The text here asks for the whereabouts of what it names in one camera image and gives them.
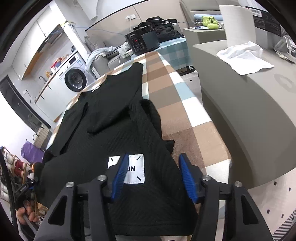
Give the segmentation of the person's left hand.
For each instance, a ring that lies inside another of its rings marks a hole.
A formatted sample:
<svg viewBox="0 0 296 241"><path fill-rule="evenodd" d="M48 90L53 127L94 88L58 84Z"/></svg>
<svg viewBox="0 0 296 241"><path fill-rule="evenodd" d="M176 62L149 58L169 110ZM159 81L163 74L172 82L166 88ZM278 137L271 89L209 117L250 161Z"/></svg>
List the person's left hand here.
<svg viewBox="0 0 296 241"><path fill-rule="evenodd" d="M34 207L34 201L33 200L25 200L23 202L23 207L20 207L16 211L16 216L18 218L18 221L22 225L27 225L24 216L28 216L28 220L30 222L38 222L39 221L39 216L35 213L35 207Z"/></svg>

